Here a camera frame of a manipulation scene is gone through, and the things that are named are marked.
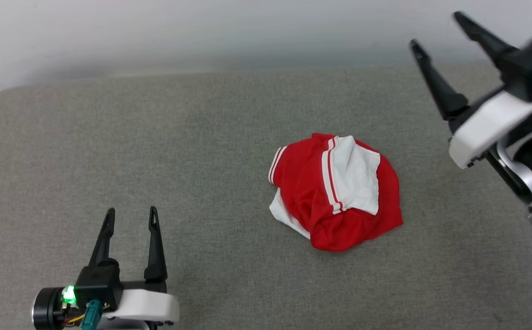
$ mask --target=wire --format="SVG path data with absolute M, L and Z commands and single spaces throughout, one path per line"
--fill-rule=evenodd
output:
M 64 322 L 65 324 L 71 324 L 71 323 L 74 323 L 74 322 L 77 322 L 77 321 L 80 321 L 82 320 L 82 318 L 84 317 L 84 314 L 81 315 L 80 317 L 75 317 L 75 318 L 72 318 L 66 322 Z

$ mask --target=teal connector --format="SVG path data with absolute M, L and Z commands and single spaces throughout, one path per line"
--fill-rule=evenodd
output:
M 97 325 L 101 321 L 102 314 L 103 305 L 101 302 L 98 300 L 89 301 L 83 321 L 81 322 L 81 330 L 97 330 Z

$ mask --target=red cloth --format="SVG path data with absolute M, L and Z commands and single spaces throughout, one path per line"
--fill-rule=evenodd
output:
M 330 204 L 323 182 L 323 153 L 329 150 L 329 134 L 314 133 L 311 138 L 289 144 L 276 155 L 270 181 L 280 188 L 287 211 L 310 232 L 314 248 L 324 251 L 345 251 L 372 240 L 402 224 L 398 177 L 389 161 L 380 155 L 378 180 L 378 211 L 376 215 L 361 209 L 336 209 Z M 356 144 L 376 152 L 370 146 Z

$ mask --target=gray fabric surface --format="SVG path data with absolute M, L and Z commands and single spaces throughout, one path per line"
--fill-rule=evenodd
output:
M 444 66 L 471 98 L 487 65 Z M 268 169 L 312 132 L 388 157 L 404 226 L 346 253 L 272 218 Z M 174 329 L 532 329 L 532 229 L 486 163 L 458 169 L 415 67 L 59 82 L 0 93 L 0 329 L 88 263 L 107 208 L 123 280 L 159 210 Z

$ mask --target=yellow wire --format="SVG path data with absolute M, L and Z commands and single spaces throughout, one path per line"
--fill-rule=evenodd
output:
M 79 321 L 80 319 L 82 319 L 83 317 L 84 317 L 84 314 L 81 315 L 80 317 L 75 317 L 75 318 L 69 320 L 66 324 L 77 322 L 77 321 Z

